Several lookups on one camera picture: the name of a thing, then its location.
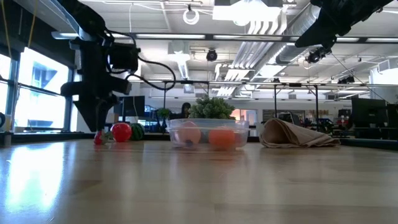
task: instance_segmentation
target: table surface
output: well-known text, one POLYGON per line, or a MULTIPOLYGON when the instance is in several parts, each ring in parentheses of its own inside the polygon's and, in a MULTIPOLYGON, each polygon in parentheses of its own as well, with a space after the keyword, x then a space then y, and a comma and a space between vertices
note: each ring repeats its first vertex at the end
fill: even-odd
POLYGON ((398 222, 398 154, 169 142, 0 149, 0 223, 398 222))

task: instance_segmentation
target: security camera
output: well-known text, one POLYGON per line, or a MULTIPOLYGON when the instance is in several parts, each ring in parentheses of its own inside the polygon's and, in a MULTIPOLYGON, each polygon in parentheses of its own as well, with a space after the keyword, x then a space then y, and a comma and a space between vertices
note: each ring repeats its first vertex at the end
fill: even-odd
POLYGON ((206 59, 209 62, 214 62, 215 60, 217 60, 216 50, 215 49, 210 49, 209 52, 207 52, 206 59))

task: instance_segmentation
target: watermelon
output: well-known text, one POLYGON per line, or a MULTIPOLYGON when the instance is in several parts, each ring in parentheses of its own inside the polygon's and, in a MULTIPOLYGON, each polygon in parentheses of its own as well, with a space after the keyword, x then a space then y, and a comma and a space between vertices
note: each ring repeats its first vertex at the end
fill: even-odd
POLYGON ((134 123, 134 124, 130 124, 130 126, 131 126, 131 131, 132 131, 130 140, 132 140, 132 141, 142 140, 144 138, 144 132, 145 132, 143 125, 139 124, 139 123, 134 123))

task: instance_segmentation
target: ceiling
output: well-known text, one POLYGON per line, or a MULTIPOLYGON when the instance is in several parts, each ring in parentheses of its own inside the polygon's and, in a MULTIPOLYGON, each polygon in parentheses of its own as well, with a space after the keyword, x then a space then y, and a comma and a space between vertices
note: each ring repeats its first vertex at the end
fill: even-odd
MULTIPOLYGON (((182 17, 184 11, 161 11, 158 4, 147 5, 153 9, 147 9, 130 4, 105 4, 101 0, 80 0, 99 13, 111 30, 120 32, 158 32, 158 33, 203 33, 203 34, 245 34, 249 26, 237 26, 232 21, 214 21, 211 15, 200 13, 200 19, 195 25, 186 24, 182 17)), ((28 11, 34 11, 34 1, 15 0, 28 11)), ((214 0, 202 0, 202 6, 195 9, 212 10, 214 0)), ((309 2, 309 0, 296 0, 297 6, 287 10, 287 23, 291 21, 309 2)), ((166 4, 164 9, 185 9, 185 6, 173 6, 166 4)), ((394 1, 384 8, 388 11, 398 11, 398 2, 394 1)), ((50 0, 39 0, 37 16, 61 32, 73 32, 65 22, 62 13, 59 12, 50 0)), ((377 13, 373 14, 365 22, 359 22, 352 27, 348 35, 355 36, 396 36, 398 26, 396 20, 398 14, 377 13)), ((138 40, 138 46, 142 49, 142 56, 149 60, 166 63, 178 73, 178 65, 168 57, 167 40, 138 40)), ((242 42, 223 41, 189 41, 191 60, 187 62, 191 79, 208 79, 206 75, 215 71, 216 62, 207 62, 208 49, 215 49, 218 60, 234 60, 242 42)), ((398 56, 397 45, 369 45, 369 44, 336 44, 333 53, 347 67, 352 68, 356 76, 363 82, 368 81, 369 68, 377 65, 387 57, 398 56)), ((331 77, 339 75, 346 69, 329 55, 321 63, 309 66, 303 62, 305 55, 298 57, 293 64, 286 67, 284 76, 279 77, 282 82, 328 82, 331 77)), ((142 65, 142 74, 146 78, 156 78, 157 75, 166 74, 167 71, 159 66, 142 65)))

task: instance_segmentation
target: plastic container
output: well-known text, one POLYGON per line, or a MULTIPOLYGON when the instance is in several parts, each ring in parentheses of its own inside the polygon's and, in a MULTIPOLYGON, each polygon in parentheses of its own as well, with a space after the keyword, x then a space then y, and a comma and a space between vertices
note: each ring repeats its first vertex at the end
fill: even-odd
POLYGON ((229 119, 174 119, 167 130, 180 147, 234 149, 248 142, 249 121, 229 119))

